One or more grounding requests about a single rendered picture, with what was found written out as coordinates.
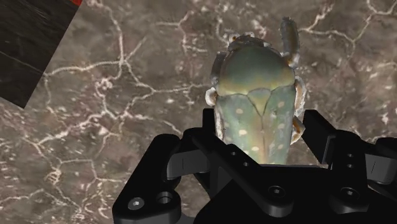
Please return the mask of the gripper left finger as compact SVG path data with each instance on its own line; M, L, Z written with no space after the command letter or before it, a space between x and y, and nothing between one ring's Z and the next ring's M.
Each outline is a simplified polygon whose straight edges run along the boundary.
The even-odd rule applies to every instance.
M213 110L204 109L201 127L156 136L113 204L114 224L270 224L288 216L293 193L277 176L287 168L256 163L213 126ZM189 174L211 198L195 217L182 212L175 191Z

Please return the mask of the green spotted beetle figure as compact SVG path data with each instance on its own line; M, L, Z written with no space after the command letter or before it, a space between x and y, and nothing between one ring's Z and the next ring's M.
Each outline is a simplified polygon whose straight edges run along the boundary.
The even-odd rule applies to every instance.
M299 120L305 84L295 74L300 59L296 23L284 17L283 52L252 32L230 36L214 60L205 101L214 110L216 135L259 164L284 165L305 126Z

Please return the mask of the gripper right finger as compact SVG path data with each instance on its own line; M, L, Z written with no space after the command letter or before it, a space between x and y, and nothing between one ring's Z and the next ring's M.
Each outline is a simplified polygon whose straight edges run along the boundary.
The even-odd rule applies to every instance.
M397 214L397 137L369 143L336 129L315 109L305 111L303 124L305 144L328 165L328 203L337 214Z

